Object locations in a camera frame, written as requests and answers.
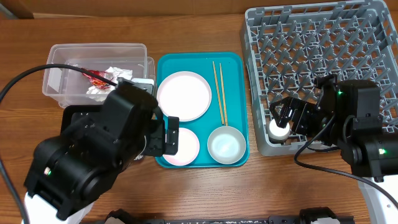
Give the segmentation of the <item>small pink plate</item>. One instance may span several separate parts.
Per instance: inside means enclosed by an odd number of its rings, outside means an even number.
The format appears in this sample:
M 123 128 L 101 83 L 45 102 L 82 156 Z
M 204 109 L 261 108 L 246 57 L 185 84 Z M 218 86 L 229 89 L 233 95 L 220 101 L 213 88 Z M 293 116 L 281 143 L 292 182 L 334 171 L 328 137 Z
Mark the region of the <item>small pink plate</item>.
M 193 131 L 187 128 L 179 128 L 178 131 L 178 151 L 176 155 L 164 155 L 163 158 L 174 166 L 185 166 L 196 159 L 200 151 L 200 142 Z

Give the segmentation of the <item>small white cup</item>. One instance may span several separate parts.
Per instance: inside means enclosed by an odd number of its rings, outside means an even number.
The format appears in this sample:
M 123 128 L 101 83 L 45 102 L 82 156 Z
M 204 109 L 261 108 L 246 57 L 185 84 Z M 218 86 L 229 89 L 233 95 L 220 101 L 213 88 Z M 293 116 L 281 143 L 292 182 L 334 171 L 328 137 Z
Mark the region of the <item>small white cup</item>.
M 290 136 L 290 124 L 287 123 L 286 127 L 280 128 L 278 127 L 275 119 L 272 119 L 267 125 L 267 133 L 270 142 L 282 144 Z

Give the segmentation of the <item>large white plate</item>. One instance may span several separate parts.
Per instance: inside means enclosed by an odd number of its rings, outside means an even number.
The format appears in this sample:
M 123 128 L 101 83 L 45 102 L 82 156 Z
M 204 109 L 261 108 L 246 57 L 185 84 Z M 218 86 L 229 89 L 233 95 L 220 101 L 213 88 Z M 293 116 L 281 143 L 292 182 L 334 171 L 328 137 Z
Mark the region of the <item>large white plate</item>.
M 161 82 L 156 98 L 164 115 L 188 122 L 205 114 L 210 107 L 212 93 L 210 85 L 201 75 L 181 71 Z

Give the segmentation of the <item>white napkin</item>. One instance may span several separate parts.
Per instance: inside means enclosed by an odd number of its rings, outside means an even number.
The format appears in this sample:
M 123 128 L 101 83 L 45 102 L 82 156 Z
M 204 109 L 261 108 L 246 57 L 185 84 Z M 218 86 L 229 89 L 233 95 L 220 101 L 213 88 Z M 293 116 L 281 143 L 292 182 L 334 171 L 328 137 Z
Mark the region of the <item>white napkin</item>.
M 101 76 L 105 79 L 112 81 L 113 83 L 118 83 L 118 78 L 124 78 L 130 80 L 132 78 L 132 70 L 122 69 L 118 67 L 109 67 L 105 71 L 98 70 L 90 70 L 91 73 L 94 73 L 98 76 Z M 91 86 L 88 88 L 86 92 L 90 96 L 91 99 L 95 101 L 104 101 L 106 99 L 106 95 L 115 89 L 115 86 L 109 85 L 97 78 L 93 78 L 84 73 L 84 76 L 87 77 L 91 83 Z

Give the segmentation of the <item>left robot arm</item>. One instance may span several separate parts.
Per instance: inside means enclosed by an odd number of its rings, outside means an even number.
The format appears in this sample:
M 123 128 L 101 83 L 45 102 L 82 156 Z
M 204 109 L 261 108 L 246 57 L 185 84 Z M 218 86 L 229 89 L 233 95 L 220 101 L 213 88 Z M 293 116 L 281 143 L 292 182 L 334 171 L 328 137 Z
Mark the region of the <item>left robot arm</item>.
M 81 222 L 137 156 L 176 154 L 178 129 L 147 83 L 123 79 L 102 105 L 65 108 L 60 134 L 34 150 L 24 222 Z

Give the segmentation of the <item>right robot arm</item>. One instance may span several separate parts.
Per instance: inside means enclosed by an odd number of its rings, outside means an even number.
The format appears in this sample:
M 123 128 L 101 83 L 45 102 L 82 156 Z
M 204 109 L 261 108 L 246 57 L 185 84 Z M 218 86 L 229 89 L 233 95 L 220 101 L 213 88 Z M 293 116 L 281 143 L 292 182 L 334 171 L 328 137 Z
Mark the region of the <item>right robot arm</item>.
M 339 81 L 336 74 L 316 77 L 317 103 L 292 96 L 273 102 L 269 110 L 280 128 L 309 138 L 294 155 L 302 167 L 357 180 L 371 223 L 397 223 L 397 134 L 384 133 L 381 89 L 371 80 Z M 299 155 L 315 140 L 329 151 L 340 150 L 349 173 L 306 164 Z

